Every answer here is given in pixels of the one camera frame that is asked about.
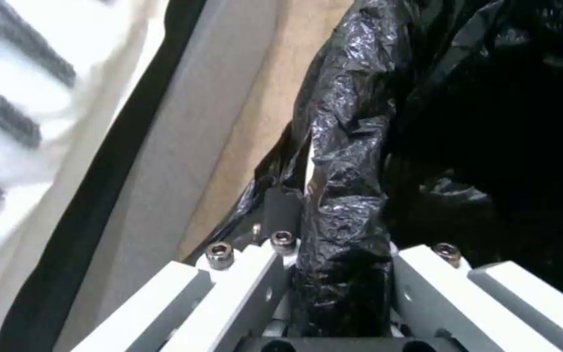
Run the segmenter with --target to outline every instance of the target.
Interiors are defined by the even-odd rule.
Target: white metal bar
[[[171,262],[81,341],[73,352],[156,351],[211,288],[207,272]]]
[[[244,336],[262,334],[287,284],[280,256],[249,245],[162,352],[233,351]]]
[[[469,351],[559,351],[426,245],[393,261],[396,309],[415,336],[445,329]]]
[[[563,350],[563,294],[514,262],[481,267],[469,279]]]

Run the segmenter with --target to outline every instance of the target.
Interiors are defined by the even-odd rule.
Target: hex socket screw
[[[276,231],[271,235],[271,245],[275,252],[288,256],[295,252],[297,238],[288,231]]]
[[[456,269],[460,267],[460,259],[462,259],[462,252],[460,249],[451,243],[438,243],[432,247],[433,251],[438,256],[444,259],[447,263],[451,264]]]
[[[234,249],[227,242],[211,243],[205,250],[205,256],[214,270],[224,270],[234,264]]]

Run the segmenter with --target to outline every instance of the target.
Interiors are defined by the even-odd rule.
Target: black plastic bag
[[[299,333],[388,334],[390,238],[563,291],[563,0],[356,0],[211,241],[269,187],[302,191],[310,140]]]

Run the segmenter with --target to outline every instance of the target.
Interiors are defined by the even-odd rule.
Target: gray wall
[[[277,0],[208,0],[58,343],[69,351],[174,259],[266,55]]]

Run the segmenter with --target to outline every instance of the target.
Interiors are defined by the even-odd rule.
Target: bolt
[[[260,242],[260,233],[262,232],[262,225],[259,222],[253,224],[251,228],[251,240],[255,243]]]
[[[288,231],[276,231],[271,235],[271,245],[282,256],[292,254],[297,247],[297,239]]]
[[[447,263],[451,264],[452,267],[460,267],[460,259],[462,258],[462,253],[460,249],[455,245],[450,243],[438,243],[433,246],[433,251],[438,254],[438,256],[444,259]]]
[[[234,249],[227,242],[211,243],[205,250],[210,267],[214,270],[223,270],[234,264]]]

